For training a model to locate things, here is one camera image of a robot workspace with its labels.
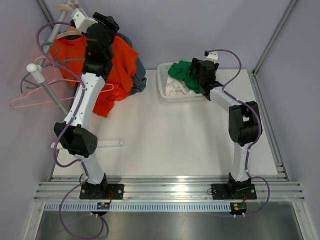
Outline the green t shirt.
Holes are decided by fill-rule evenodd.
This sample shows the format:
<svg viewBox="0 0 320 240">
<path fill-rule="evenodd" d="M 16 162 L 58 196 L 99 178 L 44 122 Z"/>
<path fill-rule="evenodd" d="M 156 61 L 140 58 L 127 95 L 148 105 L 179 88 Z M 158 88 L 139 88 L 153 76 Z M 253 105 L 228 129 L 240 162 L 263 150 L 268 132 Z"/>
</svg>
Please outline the green t shirt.
<svg viewBox="0 0 320 240">
<path fill-rule="evenodd" d="M 167 71 L 168 76 L 181 84 L 182 87 L 187 88 L 187 93 L 200 94 L 200 83 L 196 80 L 195 74 L 191 72 L 189 75 L 191 61 L 180 60 L 175 62 Z"/>
</svg>

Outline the white t shirt red print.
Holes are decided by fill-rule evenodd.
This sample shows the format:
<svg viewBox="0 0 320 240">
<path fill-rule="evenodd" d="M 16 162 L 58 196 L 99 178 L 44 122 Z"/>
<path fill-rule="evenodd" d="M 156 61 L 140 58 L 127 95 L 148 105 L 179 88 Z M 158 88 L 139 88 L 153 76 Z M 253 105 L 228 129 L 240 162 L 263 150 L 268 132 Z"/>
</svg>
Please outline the white t shirt red print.
<svg viewBox="0 0 320 240">
<path fill-rule="evenodd" d="M 167 77 L 164 91 L 167 97 L 196 94 L 192 89 L 189 89 L 183 81 L 177 80 L 170 76 Z"/>
</svg>

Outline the orange t shirt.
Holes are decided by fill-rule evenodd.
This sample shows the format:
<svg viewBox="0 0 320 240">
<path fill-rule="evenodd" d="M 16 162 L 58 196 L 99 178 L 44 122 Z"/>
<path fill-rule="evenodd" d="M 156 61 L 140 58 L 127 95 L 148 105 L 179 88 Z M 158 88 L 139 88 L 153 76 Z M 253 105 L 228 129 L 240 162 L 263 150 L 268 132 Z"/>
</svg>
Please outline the orange t shirt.
<svg viewBox="0 0 320 240">
<path fill-rule="evenodd" d="M 66 68 L 77 75 L 82 74 L 87 47 L 85 36 L 76 36 L 70 39 L 69 36 L 56 39 L 54 46 L 50 49 L 53 59 L 58 62 L 68 59 L 76 59 L 66 64 Z M 133 49 L 130 39 L 118 33 L 112 44 L 113 59 L 112 70 L 108 76 L 107 83 L 113 85 L 113 89 L 106 85 L 99 94 L 93 113 L 106 118 L 115 105 L 116 101 L 121 101 L 133 94 L 139 83 L 143 80 L 134 77 L 138 73 L 139 53 Z"/>
</svg>

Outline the blue hanger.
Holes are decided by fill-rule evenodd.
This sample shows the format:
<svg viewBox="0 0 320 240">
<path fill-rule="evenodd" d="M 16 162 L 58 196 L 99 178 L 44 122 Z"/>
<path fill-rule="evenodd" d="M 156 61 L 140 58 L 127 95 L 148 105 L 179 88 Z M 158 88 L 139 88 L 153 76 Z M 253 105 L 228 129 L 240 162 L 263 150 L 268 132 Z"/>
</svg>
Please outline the blue hanger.
<svg viewBox="0 0 320 240">
<path fill-rule="evenodd" d="M 60 51 L 60 47 L 59 47 L 56 43 L 54 43 L 54 42 L 46 41 L 46 42 L 43 42 L 40 46 L 41 46 L 41 48 L 43 48 L 44 46 L 50 46 L 50 47 L 55 46 L 55 47 L 57 48 L 57 51 L 54 53 L 54 56 L 55 56 L 55 57 L 58 56 L 58 53 L 59 53 L 59 51 Z M 84 61 L 84 60 L 85 60 L 85 58 L 82 57 L 82 58 L 68 58 L 68 59 L 65 59 L 65 60 L 55 60 L 55 61 L 56 61 L 58 64 L 61 64 L 61 65 L 63 65 L 63 66 L 66 67 L 69 62 Z M 46 68 L 46 67 L 50 67 L 50 66 L 51 66 L 51 67 L 54 67 L 54 68 L 56 67 L 54 64 L 47 63 L 47 64 L 44 64 L 44 65 L 42 66 L 42 68 Z M 21 81 L 20 81 L 20 92 L 21 92 L 21 93 L 23 93 L 23 82 L 26 82 L 26 83 L 28 83 L 28 84 L 33 85 L 33 87 L 29 87 L 29 86 L 26 87 L 27 89 L 30 89 L 30 90 L 36 89 L 36 88 L 39 88 L 39 87 L 40 87 L 39 84 L 27 80 L 27 77 L 30 76 L 30 75 L 31 75 L 30 73 L 27 73 L 27 74 L 21 79 Z"/>
</svg>

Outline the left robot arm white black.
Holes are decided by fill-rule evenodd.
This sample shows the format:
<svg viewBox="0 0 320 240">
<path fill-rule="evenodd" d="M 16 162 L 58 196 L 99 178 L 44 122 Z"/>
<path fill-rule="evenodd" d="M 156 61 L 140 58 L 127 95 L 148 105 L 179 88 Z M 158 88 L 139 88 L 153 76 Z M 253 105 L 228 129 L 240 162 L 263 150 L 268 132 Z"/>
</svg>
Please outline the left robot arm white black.
<svg viewBox="0 0 320 240">
<path fill-rule="evenodd" d="M 87 16 L 81 8 L 71 14 L 71 25 L 86 37 L 86 48 L 80 83 L 72 106 L 62 123 L 54 125 L 57 143 L 80 162 L 85 174 L 83 194 L 103 199 L 108 194 L 106 174 L 95 153 L 98 138 L 89 131 L 97 98 L 113 68 L 113 48 L 119 25 L 112 16 L 95 12 Z"/>
</svg>

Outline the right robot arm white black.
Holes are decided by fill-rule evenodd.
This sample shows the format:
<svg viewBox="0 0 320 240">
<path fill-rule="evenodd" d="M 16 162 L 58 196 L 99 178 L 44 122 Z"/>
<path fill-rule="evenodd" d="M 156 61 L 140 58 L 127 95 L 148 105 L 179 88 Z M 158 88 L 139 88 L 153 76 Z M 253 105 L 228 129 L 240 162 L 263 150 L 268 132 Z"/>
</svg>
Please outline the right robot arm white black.
<svg viewBox="0 0 320 240">
<path fill-rule="evenodd" d="M 250 176 L 252 146 L 262 134 L 259 107 L 255 101 L 243 102 L 217 81 L 219 64 L 211 59 L 193 58 L 188 75 L 199 83 L 201 94 L 228 113 L 228 134 L 234 143 L 233 163 L 226 183 L 213 183 L 214 200 L 255 200 L 255 186 Z"/>
</svg>

